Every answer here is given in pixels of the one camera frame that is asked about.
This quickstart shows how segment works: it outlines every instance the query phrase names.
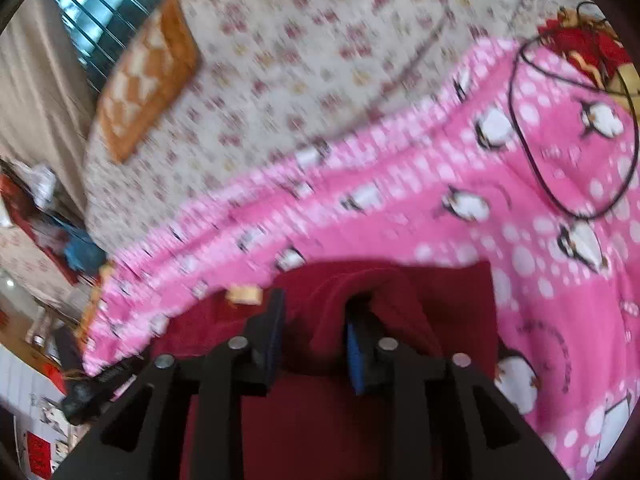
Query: dark red cloth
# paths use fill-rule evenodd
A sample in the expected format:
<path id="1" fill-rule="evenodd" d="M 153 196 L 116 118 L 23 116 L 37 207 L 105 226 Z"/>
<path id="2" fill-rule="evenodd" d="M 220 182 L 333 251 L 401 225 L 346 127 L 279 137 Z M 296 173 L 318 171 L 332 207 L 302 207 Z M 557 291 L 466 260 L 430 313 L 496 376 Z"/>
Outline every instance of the dark red cloth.
<path id="1" fill-rule="evenodd" d="M 356 294 L 370 294 L 389 335 L 423 354 L 465 352 L 493 376 L 497 330 L 487 262 L 466 269 L 322 262 L 281 274 L 272 287 L 286 293 L 284 370 L 266 398 L 242 400 L 247 480 L 382 476 L 389 407 L 380 397 L 356 397 L 345 372 L 344 307 Z M 173 319 L 153 354 L 204 354 L 241 333 L 259 310 L 217 292 Z M 185 456 L 195 412 L 192 406 Z M 183 466 L 187 479 L 189 461 Z"/>

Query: small orange object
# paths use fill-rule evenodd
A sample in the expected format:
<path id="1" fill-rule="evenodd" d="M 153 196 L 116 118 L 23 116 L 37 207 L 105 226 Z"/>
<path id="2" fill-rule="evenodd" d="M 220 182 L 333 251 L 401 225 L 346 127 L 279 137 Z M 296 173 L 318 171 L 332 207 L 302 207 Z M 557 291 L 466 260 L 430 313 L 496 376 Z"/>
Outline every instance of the small orange object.
<path id="1" fill-rule="evenodd" d="M 262 304 L 262 289 L 256 285 L 232 285 L 226 292 L 225 299 L 233 304 Z"/>

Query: black metal frame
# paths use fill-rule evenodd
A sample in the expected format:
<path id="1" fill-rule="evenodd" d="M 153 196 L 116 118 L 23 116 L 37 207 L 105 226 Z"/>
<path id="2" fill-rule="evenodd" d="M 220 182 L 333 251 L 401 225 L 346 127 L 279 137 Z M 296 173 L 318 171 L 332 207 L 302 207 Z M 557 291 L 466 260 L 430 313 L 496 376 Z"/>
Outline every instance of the black metal frame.
<path id="1" fill-rule="evenodd" d="M 241 397 L 267 395 L 280 361 L 283 323 L 284 294 L 276 290 L 267 311 L 249 318 L 241 336 L 208 355 L 158 357 L 98 419 L 53 480 L 178 478 L 196 394 L 191 480 L 211 478 L 212 464 L 217 480 L 242 480 Z M 567 480 L 544 443 L 468 356 L 457 362 L 421 356 L 386 337 L 366 307 L 349 310 L 346 347 L 356 393 L 386 396 L 392 407 L 389 480 Z M 108 370 L 117 374 L 116 368 Z M 82 403 L 77 392 L 70 396 Z"/>

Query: penguin print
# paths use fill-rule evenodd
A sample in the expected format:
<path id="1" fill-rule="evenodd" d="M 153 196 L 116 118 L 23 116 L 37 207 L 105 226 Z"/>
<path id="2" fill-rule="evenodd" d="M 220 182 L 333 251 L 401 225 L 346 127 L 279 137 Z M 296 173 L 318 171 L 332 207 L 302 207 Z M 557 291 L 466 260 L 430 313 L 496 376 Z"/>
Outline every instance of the penguin print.
<path id="1" fill-rule="evenodd" d="M 288 247 L 276 257 L 275 267 L 281 272 L 287 272 L 302 267 L 304 264 L 305 258 L 300 254 L 300 251 L 295 247 Z"/>
<path id="2" fill-rule="evenodd" d="M 320 166 L 324 163 L 330 151 L 329 145 L 324 140 L 315 142 L 311 146 L 307 146 L 295 153 L 298 167 L 304 171 L 306 168 Z"/>
<path id="3" fill-rule="evenodd" d="M 198 268 L 199 263 L 200 261 L 195 256 L 188 254 L 180 259 L 180 272 L 182 274 L 191 274 Z"/>
<path id="4" fill-rule="evenodd" d="M 598 443 L 598 452 L 596 454 L 596 465 L 600 465 L 609 455 L 620 434 L 622 434 L 630 415 L 631 393 L 628 392 L 620 402 L 604 413 L 600 442 Z"/>
<path id="5" fill-rule="evenodd" d="M 120 339 L 120 330 L 122 330 L 123 323 L 119 321 L 112 321 L 111 319 L 107 318 L 107 324 L 109 325 L 109 330 L 111 330 L 111 333 L 118 339 Z"/>
<path id="6" fill-rule="evenodd" d="M 303 198 L 311 196 L 315 193 L 314 189 L 309 185 L 309 183 L 304 181 L 291 182 L 290 184 L 283 185 L 282 187 L 296 200 L 302 200 Z"/>
<path id="7" fill-rule="evenodd" d="M 176 238 L 179 242 L 184 241 L 185 239 L 184 232 L 180 227 L 178 227 L 177 225 L 174 225 L 169 227 L 169 229 L 171 229 L 171 234 L 174 236 L 174 238 Z"/>
<path id="8" fill-rule="evenodd" d="M 561 226 L 558 247 L 567 257 L 578 260 L 594 272 L 609 269 L 609 261 L 588 222 L 577 221 L 571 228 Z"/>
<path id="9" fill-rule="evenodd" d="M 494 384 L 521 415 L 527 415 L 535 408 L 540 378 L 526 357 L 517 350 L 507 348 L 501 339 L 498 339 Z"/>
<path id="10" fill-rule="evenodd" d="M 484 197 L 449 186 L 449 192 L 442 197 L 444 210 L 466 222 L 484 222 L 491 209 Z"/>
<path id="11" fill-rule="evenodd" d="M 365 212 L 382 206 L 382 194 L 373 182 L 355 189 L 340 200 L 340 205 L 348 210 Z"/>
<path id="12" fill-rule="evenodd" d="M 131 284 L 131 282 L 120 282 L 118 285 L 119 285 L 121 293 L 124 296 L 130 296 L 131 295 L 131 289 L 133 288 L 133 285 Z"/>
<path id="13" fill-rule="evenodd" d="M 151 254 L 151 247 L 146 242 L 143 242 L 140 244 L 140 249 L 142 249 L 142 252 L 145 253 L 147 256 L 153 256 Z"/>
<path id="14" fill-rule="evenodd" d="M 492 107 L 475 122 L 476 139 L 484 150 L 500 150 L 513 137 L 511 121 L 497 107 Z"/>
<path id="15" fill-rule="evenodd" d="M 622 121 L 609 105 L 601 102 L 580 101 L 582 111 L 580 118 L 584 124 L 584 133 L 581 138 L 596 132 L 605 139 L 613 139 L 624 131 Z"/>
<path id="16" fill-rule="evenodd" d="M 260 226 L 254 226 L 247 229 L 242 236 L 238 238 L 238 249 L 243 253 L 249 252 L 251 247 L 260 242 L 266 234 L 266 231 Z"/>
<path id="17" fill-rule="evenodd" d="M 471 70 L 469 67 L 464 67 L 460 70 L 460 73 L 453 78 L 453 88 L 460 102 L 464 102 L 471 88 Z"/>
<path id="18" fill-rule="evenodd" d="M 197 300 L 202 300 L 207 295 L 207 288 L 209 285 L 204 280 L 200 280 L 198 283 L 191 287 L 191 293 Z"/>
<path id="19" fill-rule="evenodd" d="M 154 337 L 159 337 L 166 332 L 168 325 L 169 318 L 167 316 L 164 314 L 156 314 L 149 321 L 149 330 Z"/>

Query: black cable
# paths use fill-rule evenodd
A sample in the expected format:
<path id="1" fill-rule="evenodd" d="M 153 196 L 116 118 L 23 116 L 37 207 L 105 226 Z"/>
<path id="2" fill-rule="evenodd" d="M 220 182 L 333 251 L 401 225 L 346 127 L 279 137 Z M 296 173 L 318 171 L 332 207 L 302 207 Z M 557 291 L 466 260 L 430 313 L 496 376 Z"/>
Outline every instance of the black cable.
<path id="1" fill-rule="evenodd" d="M 587 27 L 583 26 L 583 25 L 578 25 L 577 27 L 557 27 L 557 28 L 553 28 L 550 30 L 546 30 L 545 32 L 543 32 L 542 34 L 540 34 L 538 37 L 533 38 L 532 40 L 528 40 L 526 41 L 518 50 L 518 52 L 516 53 L 516 56 L 513 59 L 513 69 L 511 71 L 511 76 L 509 79 L 509 88 L 508 88 L 508 107 L 509 107 L 509 114 L 511 116 L 511 124 L 513 125 L 513 129 L 516 131 L 516 134 L 518 136 L 518 138 L 520 139 L 520 142 L 522 143 L 522 147 L 524 148 L 524 152 L 527 156 L 527 160 L 529 161 L 529 165 L 531 166 L 531 169 L 533 170 L 533 173 L 536 177 L 536 180 L 538 181 L 538 183 L 540 184 L 540 186 L 542 187 L 542 189 L 545 191 L 546 195 L 549 197 L 549 199 L 551 200 L 551 202 L 560 210 L 562 211 L 565 215 L 575 219 L 575 220 L 581 220 L 581 221 L 593 221 L 593 220 L 597 220 L 601 217 L 603 217 L 604 215 L 606 215 L 608 212 L 610 212 L 613 208 L 615 208 L 615 206 L 618 204 L 618 202 L 620 201 L 620 199 L 622 199 L 622 197 L 625 195 L 625 193 L 628 191 L 629 186 L 631 184 L 631 181 L 633 180 L 634 177 L 634 173 L 636 172 L 636 167 L 638 166 L 638 156 L 640 154 L 640 130 L 638 128 L 638 117 L 636 116 L 636 109 L 634 107 L 634 103 L 633 103 L 633 97 L 638 96 L 640 94 L 635 94 L 635 95 L 631 95 L 629 93 L 629 89 L 626 86 L 626 83 L 624 81 L 624 79 L 622 78 L 622 76 L 620 75 L 620 71 L 618 69 L 616 69 L 616 73 L 618 74 L 618 77 L 620 78 L 620 81 L 622 83 L 622 87 L 624 89 L 624 92 L 613 92 L 613 91 L 608 91 L 608 90 L 604 90 L 604 89 L 600 89 L 597 88 L 595 86 L 590 86 L 587 85 L 585 83 L 581 83 L 579 81 L 574 81 L 572 79 L 568 79 L 565 77 L 562 77 L 561 75 L 558 74 L 554 74 L 551 72 L 548 72 L 542 68 L 540 68 L 539 66 L 535 65 L 532 61 L 530 61 L 529 59 L 527 59 L 527 57 L 525 56 L 525 51 L 534 43 L 538 43 L 540 41 L 542 41 L 544 38 L 546 38 L 547 36 L 551 36 L 552 34 L 555 34 L 556 32 L 560 31 L 560 30 L 576 30 L 576 29 L 580 29 L 580 30 L 585 30 L 587 29 Z M 577 213 L 574 211 L 571 211 L 569 208 L 567 208 L 564 204 L 562 204 L 562 202 L 560 202 L 560 200 L 554 195 L 553 191 L 551 191 L 551 188 L 547 185 L 544 177 L 542 176 L 542 173 L 540 172 L 540 169 L 538 168 L 538 165 L 536 164 L 535 158 L 533 157 L 533 154 L 531 153 L 531 149 L 527 143 L 527 139 L 525 138 L 520 125 L 518 124 L 518 119 L 516 117 L 516 113 L 514 111 L 513 108 L 513 89 L 514 89 L 514 83 L 515 83 L 515 79 L 516 79 L 516 75 L 518 73 L 518 65 L 520 63 L 520 58 L 522 58 L 522 60 L 524 60 L 524 62 L 526 64 L 528 64 L 529 66 L 531 66 L 532 68 L 534 68 L 535 70 L 537 70 L 538 72 L 544 74 L 545 76 L 551 78 L 551 79 L 556 79 L 559 81 L 562 81 L 564 83 L 568 83 L 574 86 L 577 86 L 579 88 L 585 88 L 589 91 L 592 92 L 596 92 L 596 93 L 602 93 L 602 94 L 607 94 L 607 95 L 616 95 L 616 96 L 624 96 L 626 97 L 626 100 L 629 104 L 630 110 L 631 110 L 631 117 L 633 119 L 634 122 L 634 152 L 633 152 L 633 158 L 632 158 L 632 163 L 631 166 L 629 167 L 628 173 L 623 181 L 623 185 L 620 187 L 620 190 L 616 193 L 616 195 L 613 197 L 612 200 L 610 200 L 610 202 L 604 206 L 603 208 L 601 208 L 600 210 L 597 210 L 595 213 L 593 214 L 582 214 L 582 213 Z"/>

